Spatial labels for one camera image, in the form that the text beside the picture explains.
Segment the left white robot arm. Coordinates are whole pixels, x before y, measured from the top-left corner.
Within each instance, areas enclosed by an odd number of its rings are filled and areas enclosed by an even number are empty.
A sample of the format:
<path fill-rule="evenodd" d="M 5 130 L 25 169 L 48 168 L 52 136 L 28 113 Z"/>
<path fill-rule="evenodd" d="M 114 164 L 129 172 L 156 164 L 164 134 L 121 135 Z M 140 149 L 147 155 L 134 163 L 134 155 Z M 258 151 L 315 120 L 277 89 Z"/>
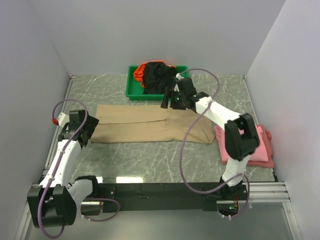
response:
<path fill-rule="evenodd" d="M 33 225 L 36 228 L 70 226 L 75 222 L 81 202 L 100 195 L 97 177 L 80 176 L 69 187 L 72 168 L 81 150 L 87 146 L 99 120 L 84 109 L 69 112 L 66 119 L 55 120 L 62 128 L 51 166 L 38 187 L 27 194 Z"/>

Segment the beige t shirt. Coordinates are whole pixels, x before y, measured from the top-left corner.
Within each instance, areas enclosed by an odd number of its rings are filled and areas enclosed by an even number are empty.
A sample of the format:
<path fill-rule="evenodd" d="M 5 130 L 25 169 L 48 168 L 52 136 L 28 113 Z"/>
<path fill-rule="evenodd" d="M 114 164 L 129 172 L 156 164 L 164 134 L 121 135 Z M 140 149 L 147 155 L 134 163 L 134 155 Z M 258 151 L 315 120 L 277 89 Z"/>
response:
<path fill-rule="evenodd" d="M 94 143 L 140 143 L 182 141 L 211 144 L 212 122 L 190 109 L 176 110 L 159 105 L 103 105 L 99 123 L 91 137 Z"/>

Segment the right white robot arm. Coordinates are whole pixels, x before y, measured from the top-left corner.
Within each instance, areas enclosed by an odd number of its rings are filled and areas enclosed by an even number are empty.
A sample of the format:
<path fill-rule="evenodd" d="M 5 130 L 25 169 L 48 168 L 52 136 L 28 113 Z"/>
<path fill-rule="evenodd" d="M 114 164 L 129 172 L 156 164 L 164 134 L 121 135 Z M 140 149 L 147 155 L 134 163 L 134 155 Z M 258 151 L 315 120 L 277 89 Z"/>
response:
<path fill-rule="evenodd" d="M 249 113 L 234 112 L 214 101 L 205 92 L 197 92 L 190 77 L 180 73 L 174 77 L 173 86 L 167 87 L 161 107 L 175 110 L 189 109 L 199 121 L 206 117 L 224 131 L 224 145 L 228 160 L 220 184 L 211 190 L 197 190 L 184 178 L 183 183 L 194 193 L 207 195 L 219 191 L 222 198 L 230 200 L 243 185 L 245 170 L 250 157 L 260 146 L 260 139 L 253 117 Z"/>

